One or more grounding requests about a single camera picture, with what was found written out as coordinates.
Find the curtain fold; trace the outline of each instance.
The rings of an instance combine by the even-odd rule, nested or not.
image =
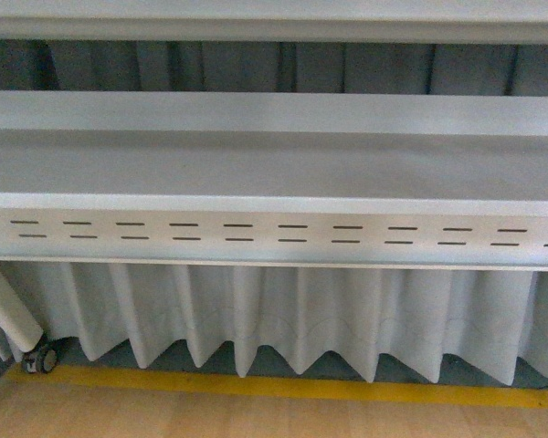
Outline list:
[[[548,96],[548,46],[0,40],[0,89]]]
[[[455,354],[511,384],[523,357],[548,377],[548,273],[2,263],[53,338],[90,360],[130,340],[140,367],[186,339],[195,365],[225,341],[245,376],[260,345],[298,373],[339,353],[373,381],[381,353],[428,380]],[[0,334],[0,351],[7,354]]]

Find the pleated curtain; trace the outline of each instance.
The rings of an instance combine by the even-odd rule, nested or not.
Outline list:
[[[443,354],[504,384],[522,357],[548,377],[548,272],[2,263],[52,339],[90,360],[130,340],[148,367],[186,339],[196,366],[231,340],[245,376],[260,345],[303,373],[336,351],[367,381],[389,353],[430,381]],[[0,352],[11,345],[0,330]]]

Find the white metal shelf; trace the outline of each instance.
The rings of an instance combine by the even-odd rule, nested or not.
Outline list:
[[[4,259],[548,269],[548,98],[0,92]]]
[[[0,38],[548,43],[548,0],[3,0]]]

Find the slotted metal panel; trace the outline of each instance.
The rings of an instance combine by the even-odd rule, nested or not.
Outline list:
[[[548,99],[0,93],[12,258],[548,269]]]

